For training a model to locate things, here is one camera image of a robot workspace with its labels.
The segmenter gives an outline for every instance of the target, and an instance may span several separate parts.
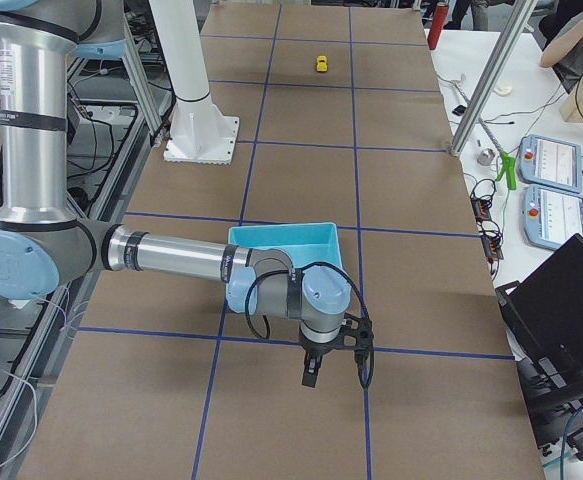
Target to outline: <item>green clamp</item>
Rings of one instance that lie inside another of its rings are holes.
[[[515,157],[512,157],[506,152],[501,152],[500,158],[502,159],[502,169],[500,170],[500,174],[495,180],[499,182],[506,175],[507,188],[509,190],[515,190],[517,188],[515,181]]]

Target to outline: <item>person's arm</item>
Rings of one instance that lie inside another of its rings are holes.
[[[564,35],[553,40],[542,53],[540,66],[543,68],[553,67],[573,50],[583,38],[583,18],[577,22],[573,28]]]

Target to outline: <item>black band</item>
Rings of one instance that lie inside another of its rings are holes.
[[[43,32],[66,38],[73,43],[78,43],[79,41],[78,34],[73,30],[56,25],[55,23],[45,22],[44,20],[26,17],[13,12],[0,12],[0,23],[9,23],[20,27],[32,28],[34,30],[42,30]]]
[[[50,132],[66,132],[67,119],[50,117],[38,113],[14,112],[13,110],[0,111],[0,125],[5,127],[33,128]]]
[[[197,102],[201,102],[202,100],[207,98],[209,95],[211,95],[211,90],[209,90],[209,92],[207,92],[207,94],[204,97],[200,97],[196,100],[186,100],[184,98],[178,97],[177,95],[175,96],[175,98],[177,98],[178,100],[182,100],[183,102],[187,102],[187,103],[197,103]]]
[[[231,278],[231,271],[233,270],[233,259],[235,258],[235,252],[237,250],[237,245],[227,245],[224,247],[222,262],[220,263],[220,280],[222,280],[224,283],[229,283],[229,279]]]
[[[0,230],[5,232],[59,232],[78,226],[77,220],[60,223],[14,223],[0,220]]]
[[[87,28],[84,32],[80,34],[78,40],[81,42],[89,38],[91,34],[95,32],[95,30],[98,28],[98,25],[100,25],[101,19],[102,19],[102,0],[95,0],[95,14],[93,15],[93,21],[91,22],[91,25],[89,25],[89,28]]]
[[[111,238],[113,238],[113,234],[121,226],[121,223],[112,225],[111,228],[107,230],[107,233],[104,234],[104,238],[102,239],[102,245],[100,246],[100,259],[102,260],[102,265],[104,265],[106,270],[113,270],[111,268],[111,264],[109,263],[109,247],[111,246]]]
[[[93,234],[89,231],[86,225],[82,225],[80,222],[78,222],[78,228],[84,232],[86,237],[89,239],[89,243],[91,244],[91,264],[87,269],[87,272],[90,272],[93,268],[93,265],[95,265],[95,259],[98,258],[98,247],[95,244],[95,238],[93,238]]]
[[[302,318],[302,271],[291,270],[287,276],[287,318]]]
[[[149,232],[133,232],[133,234],[127,240],[127,244],[124,247],[124,265],[130,270],[136,270],[141,272],[142,269],[138,264],[138,246],[142,241],[142,238]]]

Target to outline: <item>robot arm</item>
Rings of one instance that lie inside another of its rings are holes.
[[[300,322],[303,384],[315,386],[322,356],[343,349],[354,351],[366,388],[371,322],[364,306],[360,319],[346,314],[350,287],[360,296],[336,267],[298,269],[282,251],[134,232],[78,219],[67,208],[67,55],[87,45],[87,52],[106,56],[124,42],[123,19],[122,0],[0,0],[0,295],[31,299],[105,269],[221,281],[229,307],[247,319],[262,314]],[[345,344],[346,337],[354,341]]]

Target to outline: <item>tablet with blue frame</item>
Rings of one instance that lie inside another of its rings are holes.
[[[539,135],[522,139],[518,150],[520,175],[526,183],[580,193],[582,153],[580,145]]]
[[[538,247],[557,250],[574,234],[583,236],[583,195],[531,185],[523,215],[529,242]]]

